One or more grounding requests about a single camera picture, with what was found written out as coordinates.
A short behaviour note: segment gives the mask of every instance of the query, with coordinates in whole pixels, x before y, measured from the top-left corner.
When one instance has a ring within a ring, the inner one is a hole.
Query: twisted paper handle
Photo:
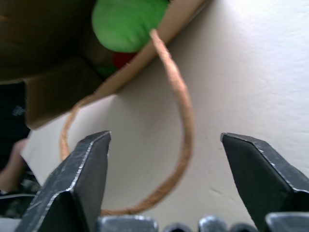
[[[185,173],[192,157],[194,120],[192,104],[187,90],[187,86],[182,79],[177,65],[172,60],[164,43],[159,38],[157,31],[152,30],[150,35],[154,46],[159,54],[159,57],[164,64],[169,84],[179,106],[179,111],[183,123],[183,141],[181,154],[173,173],[163,183],[161,183],[148,197],[146,197],[140,203],[129,208],[120,210],[102,210],[102,215],[132,215],[152,208],[161,200],[163,200],[176,187],[183,174]],[[82,99],[73,107],[71,114],[64,125],[60,139],[62,160],[64,160],[70,154],[68,146],[68,131],[70,129],[70,126],[74,121],[80,109],[80,106],[83,105],[83,103],[90,97],[91,96],[88,96]]]

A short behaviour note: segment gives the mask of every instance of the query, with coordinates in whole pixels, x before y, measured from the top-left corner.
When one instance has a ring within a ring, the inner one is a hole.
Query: green ball
[[[157,28],[168,0],[98,0],[92,27],[100,43],[115,52],[137,52]]]

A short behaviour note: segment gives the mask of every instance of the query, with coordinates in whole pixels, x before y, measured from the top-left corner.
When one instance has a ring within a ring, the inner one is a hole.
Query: person's leg
[[[9,161],[0,172],[0,190],[12,192],[18,189],[19,182],[24,174],[26,163],[21,157],[27,139],[16,142],[12,148]]]

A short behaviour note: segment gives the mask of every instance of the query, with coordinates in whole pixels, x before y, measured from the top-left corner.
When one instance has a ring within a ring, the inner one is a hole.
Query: red object
[[[137,54],[135,53],[123,53],[123,52],[115,52],[114,57],[112,59],[112,63],[117,69],[121,69],[127,63],[129,63]]]

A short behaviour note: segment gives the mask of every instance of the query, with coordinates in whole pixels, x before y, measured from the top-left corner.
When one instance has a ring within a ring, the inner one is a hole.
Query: white surface
[[[192,97],[196,143],[181,184],[145,212],[161,228],[181,221],[195,229],[205,215],[250,222],[221,132],[267,140],[309,175],[308,11],[307,0],[215,0],[169,47]],[[59,162],[63,122],[34,132],[25,150],[41,181]],[[179,151],[179,115],[159,60],[118,96],[83,109],[70,131],[71,148],[101,130],[112,131],[103,206],[132,205],[170,173]]]

